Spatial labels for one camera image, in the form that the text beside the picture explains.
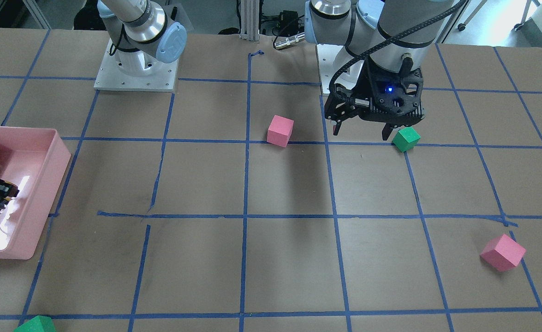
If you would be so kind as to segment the grey robot arm near bin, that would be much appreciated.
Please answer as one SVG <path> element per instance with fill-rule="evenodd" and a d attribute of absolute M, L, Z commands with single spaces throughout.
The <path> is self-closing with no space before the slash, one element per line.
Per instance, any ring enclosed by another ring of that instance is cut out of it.
<path fill-rule="evenodd" d="M 353 5 L 349 0 L 313 0 L 306 4 L 306 32 L 286 38 L 276 45 L 277 50 L 306 38 L 314 43 L 313 34 L 326 30 L 339 31 L 342 37 L 323 39 L 327 44 L 343 48 L 357 42 L 368 42 L 369 49 L 353 57 L 338 69 L 336 80 L 358 61 L 365 61 L 365 74 L 359 75 L 362 88 L 358 97 L 334 81 L 328 84 L 330 97 L 336 97 L 344 113 L 329 113 L 335 122 L 337 135 L 341 123 L 351 117 L 383 122 L 382 138 L 388 139 L 393 128 L 410 127 L 424 118 L 420 96 L 423 88 L 420 57 L 431 39 L 408 41 L 410 34 L 432 24 L 418 16 L 427 3 L 414 2 L 403 5 L 394 0 L 360 0 Z M 155 68 L 144 69 L 149 76 L 162 74 L 162 65 L 176 62 L 184 51 L 188 34 L 185 27 L 168 15 L 159 4 L 148 0 L 107 0 L 98 3 L 98 10 L 107 27 L 115 26 L 114 50 L 122 55 L 144 57 L 149 55 L 156 62 Z"/>

